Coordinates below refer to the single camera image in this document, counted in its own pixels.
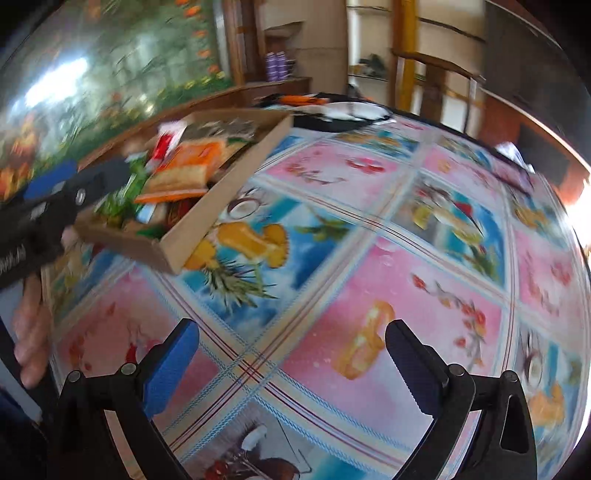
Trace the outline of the person's left hand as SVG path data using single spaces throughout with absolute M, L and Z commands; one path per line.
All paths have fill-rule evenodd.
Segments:
M 24 281 L 12 326 L 16 335 L 14 356 L 21 367 L 20 380 L 27 390 L 32 390 L 47 370 L 52 330 L 52 314 L 43 301 L 38 273 L 29 275 Z

